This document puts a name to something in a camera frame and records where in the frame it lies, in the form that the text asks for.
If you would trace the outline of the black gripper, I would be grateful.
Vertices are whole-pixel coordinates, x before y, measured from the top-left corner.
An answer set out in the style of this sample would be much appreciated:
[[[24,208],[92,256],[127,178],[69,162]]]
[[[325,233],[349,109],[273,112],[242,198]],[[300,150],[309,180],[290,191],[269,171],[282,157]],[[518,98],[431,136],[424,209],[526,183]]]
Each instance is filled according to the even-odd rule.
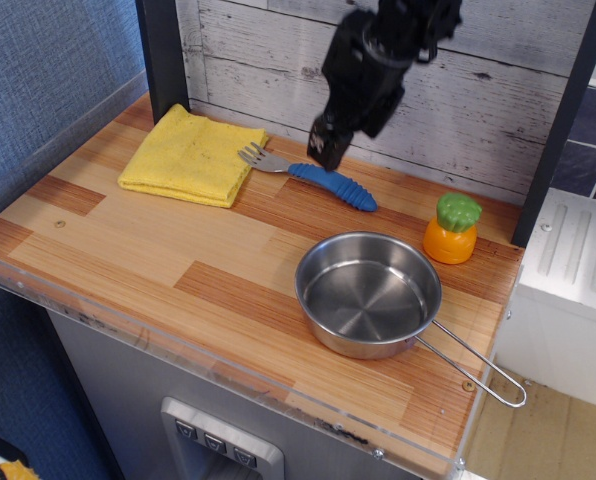
[[[307,155],[335,171],[353,135],[376,138],[399,106],[403,76],[418,53],[418,9],[355,9],[338,25],[322,66],[329,85],[311,127]]]

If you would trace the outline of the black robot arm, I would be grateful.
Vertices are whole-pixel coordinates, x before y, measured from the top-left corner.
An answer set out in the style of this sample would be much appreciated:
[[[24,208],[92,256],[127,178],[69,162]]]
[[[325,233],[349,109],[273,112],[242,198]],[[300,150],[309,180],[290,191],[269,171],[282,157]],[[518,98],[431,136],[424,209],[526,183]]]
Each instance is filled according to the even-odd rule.
[[[429,63],[437,44],[462,23],[460,1],[380,1],[355,9],[338,25],[322,65],[329,97],[314,120],[307,154],[325,170],[338,168],[354,134],[376,137],[404,96],[403,78]]]

